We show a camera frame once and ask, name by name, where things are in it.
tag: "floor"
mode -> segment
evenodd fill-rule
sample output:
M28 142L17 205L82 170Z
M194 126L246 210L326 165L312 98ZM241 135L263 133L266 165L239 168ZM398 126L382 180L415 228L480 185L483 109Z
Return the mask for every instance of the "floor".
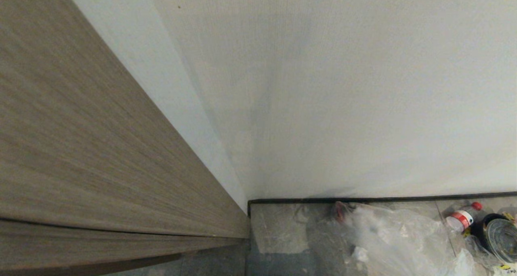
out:
M371 206L388 210L409 210L421 222L443 228L443 219L471 202L483 204L481 217L488 213L517 214L517 197L440 200L427 202L374 202ZM184 254L177 261L154 265L110 276L373 276L372 269L350 265L353 250L347 245L342 225L334 220L334 204L253 204L252 234L246 245L210 249ZM408 222L416 217L407 218ZM462 235L443 228L447 261L466 247ZM492 272L475 263L475 276Z
M517 214L517 197L441 200L428 202L374 202L370 205L391 210L407 209L429 220L443 223L452 211L471 202L483 204L481 217L488 213ZM279 275L369 275L345 265L352 251L329 224L333 204L254 204L251 206L251 252L247 276ZM458 255L466 247L461 234L447 230L446 254ZM476 276L492 275L476 263Z
M243 276L247 244L181 254L176 261L109 276Z

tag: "plastic bottle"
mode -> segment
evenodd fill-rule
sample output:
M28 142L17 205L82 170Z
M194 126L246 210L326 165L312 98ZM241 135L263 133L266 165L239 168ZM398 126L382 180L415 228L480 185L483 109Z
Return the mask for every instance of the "plastic bottle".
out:
M470 206L464 206L453 212L452 215L445 218L445 221L454 230L463 232L474 223L476 216L482 208L482 204L473 202Z

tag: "black baseboard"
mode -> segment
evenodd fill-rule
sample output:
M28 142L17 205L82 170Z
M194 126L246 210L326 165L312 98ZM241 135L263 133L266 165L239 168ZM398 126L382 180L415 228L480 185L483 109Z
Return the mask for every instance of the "black baseboard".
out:
M326 197L326 198L270 198L270 199L254 199L248 201L248 217L251 216L252 204L332 204L334 202L425 202L429 200L459 200L471 198L490 198L517 196L517 191L497 192L497 193L476 193L476 194L458 194L458 195L439 195L439 196L415 196L415 197Z

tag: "wood grain panel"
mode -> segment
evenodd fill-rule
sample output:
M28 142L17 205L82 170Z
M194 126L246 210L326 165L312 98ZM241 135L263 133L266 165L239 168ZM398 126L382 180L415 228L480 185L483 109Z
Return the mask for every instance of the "wood grain panel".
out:
M3 270L2 276L97 276L177 261L181 254L70 267Z
M71 0L0 0L0 24L0 217L248 237L244 212Z
M0 221L0 270L66 267L242 243L236 238L146 235Z

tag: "clear plastic sheet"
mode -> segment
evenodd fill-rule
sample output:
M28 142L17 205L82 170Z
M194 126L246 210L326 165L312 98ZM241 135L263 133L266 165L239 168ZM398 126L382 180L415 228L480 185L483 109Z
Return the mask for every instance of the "clear plastic sheet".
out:
M332 219L317 224L320 233L312 242L333 241L333 246L340 247L336 258L329 259L334 262L336 274L473 275L474 261L467 250L456 258L447 253L450 244L441 221L405 209L342 202L336 203L333 214Z
M501 260L483 248L475 236L471 235L466 237L465 245L475 261L483 265L486 269L492 270L493 267L502 265Z

